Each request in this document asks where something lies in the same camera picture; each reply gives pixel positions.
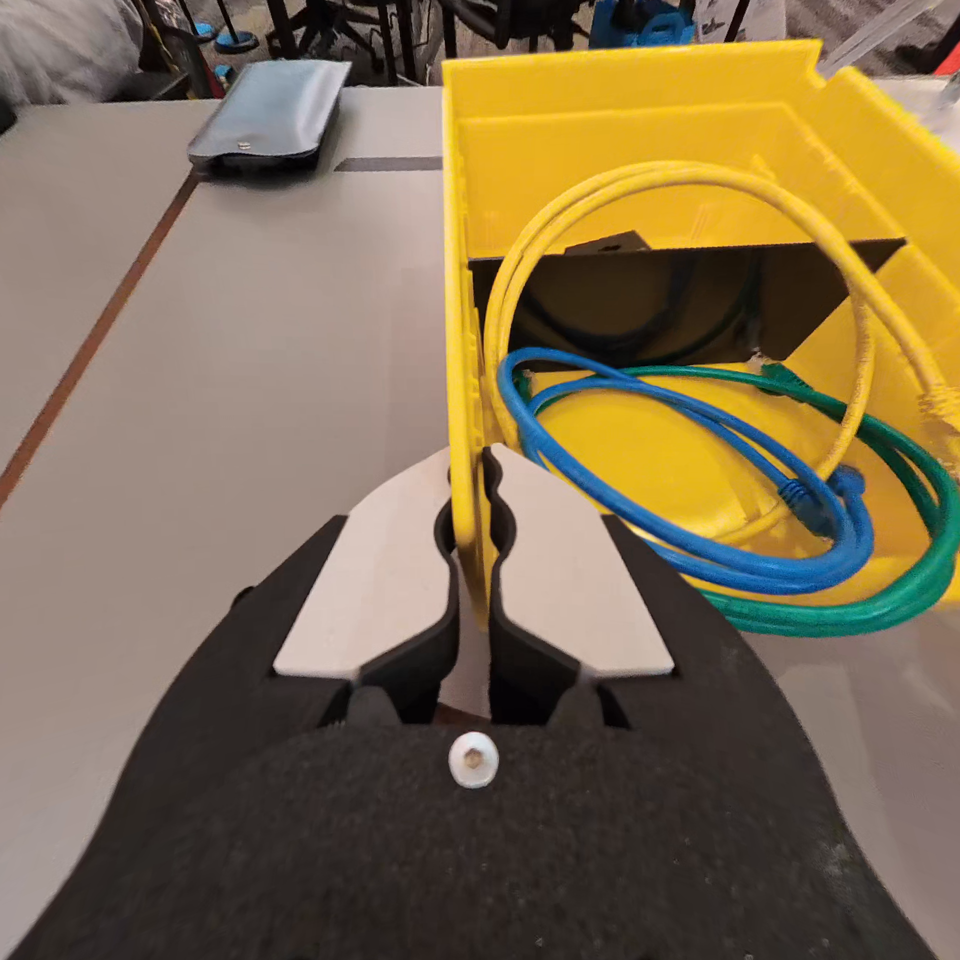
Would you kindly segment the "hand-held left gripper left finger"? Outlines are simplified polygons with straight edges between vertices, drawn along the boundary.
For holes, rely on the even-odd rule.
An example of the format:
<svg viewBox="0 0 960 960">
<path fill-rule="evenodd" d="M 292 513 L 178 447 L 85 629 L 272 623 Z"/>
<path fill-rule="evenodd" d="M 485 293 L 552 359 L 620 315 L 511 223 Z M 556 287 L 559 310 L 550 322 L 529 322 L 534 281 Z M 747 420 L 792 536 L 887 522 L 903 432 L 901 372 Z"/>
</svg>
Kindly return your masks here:
<svg viewBox="0 0 960 960">
<path fill-rule="evenodd" d="M 343 519 L 272 662 L 282 679 L 377 688 L 431 724 L 460 647 L 450 450 L 394 475 Z"/>
</svg>

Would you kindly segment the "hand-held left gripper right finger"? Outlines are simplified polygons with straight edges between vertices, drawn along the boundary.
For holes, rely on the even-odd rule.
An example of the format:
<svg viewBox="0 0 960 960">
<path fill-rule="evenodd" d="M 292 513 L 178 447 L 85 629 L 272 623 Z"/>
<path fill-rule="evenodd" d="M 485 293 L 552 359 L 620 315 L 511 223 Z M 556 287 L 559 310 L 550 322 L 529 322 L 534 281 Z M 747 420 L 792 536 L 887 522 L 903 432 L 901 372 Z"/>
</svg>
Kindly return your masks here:
<svg viewBox="0 0 960 960">
<path fill-rule="evenodd" d="M 503 443 L 483 450 L 495 723 L 543 724 L 574 687 L 675 670 L 602 514 Z"/>
</svg>

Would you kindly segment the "yellow plastic bin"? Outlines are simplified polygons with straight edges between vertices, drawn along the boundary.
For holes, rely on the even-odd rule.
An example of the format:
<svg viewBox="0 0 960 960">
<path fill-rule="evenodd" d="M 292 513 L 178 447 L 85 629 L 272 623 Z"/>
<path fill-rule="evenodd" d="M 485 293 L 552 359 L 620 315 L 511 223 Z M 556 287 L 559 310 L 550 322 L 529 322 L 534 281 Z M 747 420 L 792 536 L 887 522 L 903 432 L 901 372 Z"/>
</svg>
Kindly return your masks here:
<svg viewBox="0 0 960 960">
<path fill-rule="evenodd" d="M 500 443 L 740 630 L 835 638 L 958 605 L 958 154 L 814 41 L 446 62 L 452 529 L 474 611 Z M 848 306 L 785 359 L 508 351 L 539 261 L 810 241 Z"/>
</svg>

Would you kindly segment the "grey pouch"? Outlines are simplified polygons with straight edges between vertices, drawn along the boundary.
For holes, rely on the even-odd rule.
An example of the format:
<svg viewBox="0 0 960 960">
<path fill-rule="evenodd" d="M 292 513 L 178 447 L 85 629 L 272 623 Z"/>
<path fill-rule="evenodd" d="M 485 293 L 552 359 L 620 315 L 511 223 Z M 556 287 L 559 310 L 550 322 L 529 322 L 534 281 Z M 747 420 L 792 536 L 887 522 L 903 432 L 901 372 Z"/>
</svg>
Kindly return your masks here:
<svg viewBox="0 0 960 960">
<path fill-rule="evenodd" d="M 314 161 L 352 67 L 325 59 L 249 64 L 190 141 L 188 161 L 204 172 Z"/>
</svg>

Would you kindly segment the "blue plastic bin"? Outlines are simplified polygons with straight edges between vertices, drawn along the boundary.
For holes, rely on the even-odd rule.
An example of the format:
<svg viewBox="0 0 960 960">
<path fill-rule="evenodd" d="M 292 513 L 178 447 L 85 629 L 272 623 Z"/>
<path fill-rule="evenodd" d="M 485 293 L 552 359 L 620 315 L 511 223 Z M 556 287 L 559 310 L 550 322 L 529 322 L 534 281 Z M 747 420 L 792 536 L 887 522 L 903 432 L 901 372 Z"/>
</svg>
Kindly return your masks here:
<svg viewBox="0 0 960 960">
<path fill-rule="evenodd" d="M 639 49 L 693 42 L 694 1 L 598 1 L 588 48 Z"/>
</svg>

